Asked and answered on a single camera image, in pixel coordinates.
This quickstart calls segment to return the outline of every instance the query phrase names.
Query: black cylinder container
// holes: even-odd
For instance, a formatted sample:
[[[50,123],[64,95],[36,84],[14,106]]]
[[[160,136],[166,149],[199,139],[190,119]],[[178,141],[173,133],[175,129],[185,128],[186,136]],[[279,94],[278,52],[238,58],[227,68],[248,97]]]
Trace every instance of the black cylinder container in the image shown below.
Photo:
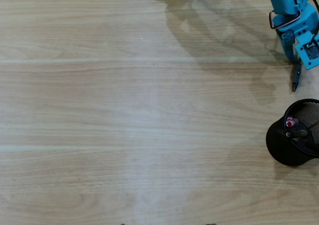
[[[286,126],[287,117],[298,119],[293,128]],[[304,138],[288,137],[287,131],[307,131]],[[292,104],[285,115],[268,130],[266,144],[270,154],[280,163],[299,166],[319,158],[319,101],[304,99]]]

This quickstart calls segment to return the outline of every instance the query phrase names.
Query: blue robot part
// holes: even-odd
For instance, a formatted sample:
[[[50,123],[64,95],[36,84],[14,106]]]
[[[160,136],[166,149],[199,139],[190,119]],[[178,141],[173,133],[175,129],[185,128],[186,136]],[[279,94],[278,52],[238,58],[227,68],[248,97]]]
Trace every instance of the blue robot part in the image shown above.
[[[274,10],[269,15],[272,29],[280,39],[287,58],[296,65],[295,79],[299,80],[301,73],[300,63],[303,62],[306,69],[319,65],[319,16],[317,2],[315,9],[309,0],[270,0]]]
[[[300,58],[304,58],[304,65],[307,70],[319,65],[319,36],[313,38],[309,43],[309,38],[313,37],[309,31],[298,37],[299,44],[295,46]]]

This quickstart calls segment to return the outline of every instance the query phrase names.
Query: mesh pencil holder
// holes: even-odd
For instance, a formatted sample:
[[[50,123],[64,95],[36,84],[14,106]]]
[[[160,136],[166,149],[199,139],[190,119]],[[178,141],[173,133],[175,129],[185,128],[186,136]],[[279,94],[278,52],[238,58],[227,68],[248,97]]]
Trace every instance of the mesh pencil holder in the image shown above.
[[[287,120],[291,117],[298,123],[288,127]],[[295,136],[299,131],[304,133],[302,138]],[[269,128],[266,144],[270,154],[288,166],[299,166],[319,158],[319,101],[304,99],[293,103]]]

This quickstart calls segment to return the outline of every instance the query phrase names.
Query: black cable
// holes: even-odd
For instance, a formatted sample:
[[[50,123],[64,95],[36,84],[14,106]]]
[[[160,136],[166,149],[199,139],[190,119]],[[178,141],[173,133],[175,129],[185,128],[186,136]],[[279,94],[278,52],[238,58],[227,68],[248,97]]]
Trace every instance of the black cable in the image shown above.
[[[316,8],[317,8],[317,11],[318,11],[318,13],[319,13],[319,4],[318,4],[317,0],[313,0],[313,1],[314,1],[314,3],[315,3]],[[315,35],[317,35],[318,32],[319,32],[319,24],[317,25],[317,28],[316,28],[316,30],[315,30]]]

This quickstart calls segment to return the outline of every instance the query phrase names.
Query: wood grain surface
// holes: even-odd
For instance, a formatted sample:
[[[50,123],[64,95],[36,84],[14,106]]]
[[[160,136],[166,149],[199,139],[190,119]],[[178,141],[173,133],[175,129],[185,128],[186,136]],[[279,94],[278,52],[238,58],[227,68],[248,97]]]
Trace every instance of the wood grain surface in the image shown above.
[[[270,0],[0,0],[1,225],[318,225]]]

